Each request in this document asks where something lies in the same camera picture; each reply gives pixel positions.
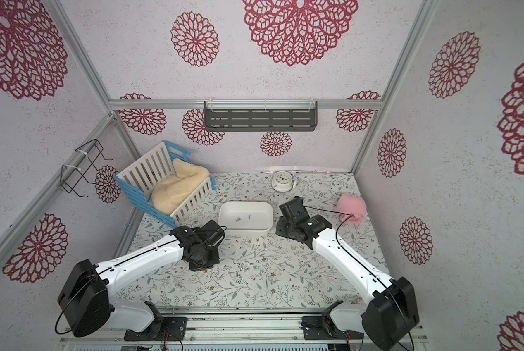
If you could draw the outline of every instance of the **round clock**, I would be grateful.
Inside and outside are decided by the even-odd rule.
[[[278,192],[288,192],[297,185],[297,179],[289,172],[276,172],[272,179],[272,187]]]

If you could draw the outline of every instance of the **table surface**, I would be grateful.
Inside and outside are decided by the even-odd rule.
[[[337,300],[362,303],[357,291],[323,257],[305,244],[275,234],[279,205],[295,195],[304,205],[332,210],[340,195],[359,195],[350,173],[297,173],[297,186],[287,193],[272,189],[273,174],[214,173],[217,190],[185,220],[190,227],[217,221],[219,208],[227,201],[266,201],[274,209],[274,226],[269,234],[227,235],[219,247],[220,264],[213,269],[192,272],[184,261],[168,264],[147,274],[118,292],[122,299],[151,301],[158,307],[233,308],[326,308]],[[335,228],[337,214],[308,208],[321,214]],[[170,228],[144,215],[130,251],[144,247]],[[388,272],[371,221],[346,225],[339,235],[378,269]]]

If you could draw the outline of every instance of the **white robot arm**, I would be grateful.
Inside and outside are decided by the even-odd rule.
[[[223,239],[223,229],[209,221],[202,228],[175,228],[156,242],[110,261],[92,264],[86,259],[77,263],[58,297],[73,335],[86,336],[104,327],[127,329],[140,340],[159,338],[163,316],[157,308],[150,302],[121,300],[117,292],[135,279],[181,259],[189,262],[192,271],[212,268],[219,263],[218,246]]]
[[[347,330],[367,333],[382,350],[397,344],[419,322],[414,288],[378,270],[359,255],[322,216],[310,217],[303,199],[280,205],[276,235],[303,242],[330,263],[356,288],[366,306],[337,302],[323,312],[324,332],[332,339]]]
[[[280,206],[284,216],[278,221],[276,235],[303,242],[326,258],[367,305],[364,309],[362,305],[335,303],[323,312],[322,329],[332,339],[347,330],[365,332],[378,347],[390,349],[419,322],[412,284],[403,277],[394,280],[370,264],[322,216],[310,217],[302,201],[295,197]],[[188,261],[193,271],[213,267],[219,263],[218,246],[223,238],[222,228],[209,221],[202,228],[175,228],[160,240],[110,261],[77,263],[58,298],[73,334],[79,337],[101,327],[122,328],[142,338],[150,336],[141,340],[157,339],[163,323],[157,308],[150,302],[121,300],[117,292],[181,259]]]

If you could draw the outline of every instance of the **pink fluffy ball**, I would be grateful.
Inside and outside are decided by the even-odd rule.
[[[362,198],[350,194],[343,194],[336,204],[335,211],[345,213],[340,214],[341,221],[348,218],[348,214],[353,214],[353,216],[346,221],[346,224],[362,224],[367,214],[367,206],[365,206],[365,201]]]

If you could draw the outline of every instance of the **beige plush blanket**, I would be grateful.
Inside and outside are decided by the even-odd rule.
[[[176,174],[161,180],[151,195],[153,208],[167,216],[170,216],[182,201],[209,176],[207,169],[189,164],[179,158],[175,158],[172,164]]]

